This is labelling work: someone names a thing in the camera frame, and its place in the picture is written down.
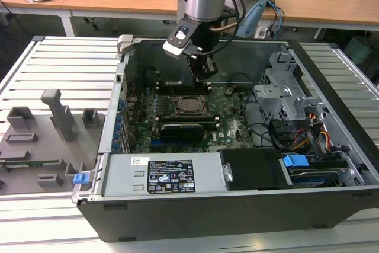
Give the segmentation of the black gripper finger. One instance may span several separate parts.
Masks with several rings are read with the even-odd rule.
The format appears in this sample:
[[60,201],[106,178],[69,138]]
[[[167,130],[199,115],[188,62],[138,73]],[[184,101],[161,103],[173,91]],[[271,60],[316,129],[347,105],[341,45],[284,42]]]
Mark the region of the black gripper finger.
[[208,78],[208,72],[202,63],[192,63],[191,73],[195,83],[205,81]]

